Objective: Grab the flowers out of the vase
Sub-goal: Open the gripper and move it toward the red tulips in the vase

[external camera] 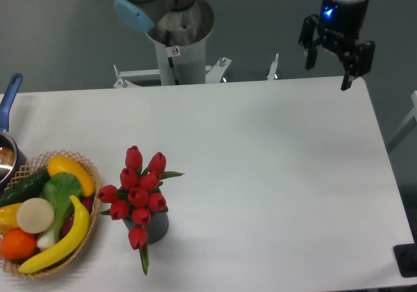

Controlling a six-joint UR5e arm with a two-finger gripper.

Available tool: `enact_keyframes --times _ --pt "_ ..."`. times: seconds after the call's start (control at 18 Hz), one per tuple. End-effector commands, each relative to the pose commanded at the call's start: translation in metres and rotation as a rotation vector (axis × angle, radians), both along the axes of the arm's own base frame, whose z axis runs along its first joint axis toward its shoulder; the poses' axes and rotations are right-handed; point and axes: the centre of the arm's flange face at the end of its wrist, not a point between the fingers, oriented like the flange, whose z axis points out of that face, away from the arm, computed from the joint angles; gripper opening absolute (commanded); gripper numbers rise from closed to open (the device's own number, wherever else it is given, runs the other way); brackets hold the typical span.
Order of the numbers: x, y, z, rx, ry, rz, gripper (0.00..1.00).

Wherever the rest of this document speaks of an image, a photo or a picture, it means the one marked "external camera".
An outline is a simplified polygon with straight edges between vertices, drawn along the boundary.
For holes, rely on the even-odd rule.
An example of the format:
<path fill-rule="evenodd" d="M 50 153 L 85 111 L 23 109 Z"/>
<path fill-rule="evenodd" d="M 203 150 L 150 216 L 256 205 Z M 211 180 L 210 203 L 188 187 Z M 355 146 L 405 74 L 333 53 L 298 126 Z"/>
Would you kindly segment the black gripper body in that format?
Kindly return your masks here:
<path fill-rule="evenodd" d="M 318 32 L 329 44 L 323 46 L 334 52 L 353 50 L 359 39 L 369 0 L 322 0 Z"/>

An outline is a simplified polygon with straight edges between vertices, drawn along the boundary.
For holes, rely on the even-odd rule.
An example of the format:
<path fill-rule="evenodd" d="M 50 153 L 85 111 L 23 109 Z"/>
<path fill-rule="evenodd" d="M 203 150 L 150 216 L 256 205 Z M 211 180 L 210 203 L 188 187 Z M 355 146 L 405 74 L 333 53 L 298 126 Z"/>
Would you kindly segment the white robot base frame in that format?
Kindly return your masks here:
<path fill-rule="evenodd" d="M 231 64 L 231 60 L 222 57 L 215 65 L 205 66 L 205 57 L 187 58 L 181 61 L 181 56 L 162 54 L 158 61 L 159 67 L 153 70 L 135 70 L 119 72 L 113 66 L 116 82 L 114 88 L 135 87 L 137 81 L 157 80 L 162 86 L 193 85 L 200 83 L 221 83 L 223 74 Z"/>

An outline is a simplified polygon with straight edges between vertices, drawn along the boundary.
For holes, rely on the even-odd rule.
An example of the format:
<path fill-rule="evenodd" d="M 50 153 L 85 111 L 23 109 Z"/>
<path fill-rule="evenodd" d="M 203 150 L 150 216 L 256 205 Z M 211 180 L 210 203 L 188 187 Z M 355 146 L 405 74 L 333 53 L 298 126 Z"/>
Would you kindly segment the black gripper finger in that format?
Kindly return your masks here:
<path fill-rule="evenodd" d="M 343 59 L 345 74 L 341 83 L 341 90 L 346 91 L 351 88 L 352 82 L 360 76 L 370 72 L 375 52 L 375 42 L 356 44 L 353 51 Z"/>
<path fill-rule="evenodd" d="M 319 16 L 317 14 L 312 14 L 311 16 L 304 18 L 298 39 L 298 43 L 304 47 L 304 51 L 307 54 L 305 64 L 306 70 L 312 69 L 317 60 L 317 46 L 321 43 L 321 40 L 319 38 L 314 40 L 313 37 L 318 25 Z"/>

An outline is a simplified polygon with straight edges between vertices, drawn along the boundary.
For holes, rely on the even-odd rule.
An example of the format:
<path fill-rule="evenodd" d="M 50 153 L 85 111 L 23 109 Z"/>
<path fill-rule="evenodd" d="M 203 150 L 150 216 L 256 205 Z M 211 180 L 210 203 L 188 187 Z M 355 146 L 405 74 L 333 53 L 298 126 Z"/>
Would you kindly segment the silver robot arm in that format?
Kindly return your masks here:
<path fill-rule="evenodd" d="M 341 90 L 371 70 L 375 43 L 359 41 L 369 0 L 322 0 L 320 11 L 304 18 L 298 43 L 307 54 L 306 69 L 315 66 L 317 48 L 337 55 L 345 70 Z M 204 48 L 214 26 L 214 13 L 205 0 L 114 0 L 119 18 L 131 29 L 153 40 L 160 54 L 158 66 L 164 85 L 205 80 Z"/>

